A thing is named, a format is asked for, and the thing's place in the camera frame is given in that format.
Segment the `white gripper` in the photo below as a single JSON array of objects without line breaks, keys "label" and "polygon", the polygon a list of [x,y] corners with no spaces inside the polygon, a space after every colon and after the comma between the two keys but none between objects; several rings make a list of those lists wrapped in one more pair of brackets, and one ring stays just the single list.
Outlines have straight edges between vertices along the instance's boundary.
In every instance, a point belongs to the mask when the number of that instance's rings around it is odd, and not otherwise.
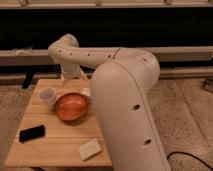
[{"label": "white gripper", "polygon": [[63,74],[61,75],[62,87],[66,85],[66,79],[79,78],[82,80],[88,80],[86,74],[84,72],[81,72],[81,68],[77,64],[63,63],[61,67],[62,67],[62,74]]}]

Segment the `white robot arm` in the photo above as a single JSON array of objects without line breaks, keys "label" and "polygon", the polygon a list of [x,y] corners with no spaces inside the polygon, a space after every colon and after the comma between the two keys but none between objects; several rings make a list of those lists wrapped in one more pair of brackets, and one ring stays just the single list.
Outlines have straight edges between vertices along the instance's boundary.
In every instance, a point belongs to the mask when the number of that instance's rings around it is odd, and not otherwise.
[{"label": "white robot arm", "polygon": [[171,171],[147,94],[156,84],[156,57],[135,48],[83,48],[70,34],[48,47],[66,78],[92,68],[90,93],[114,171]]}]

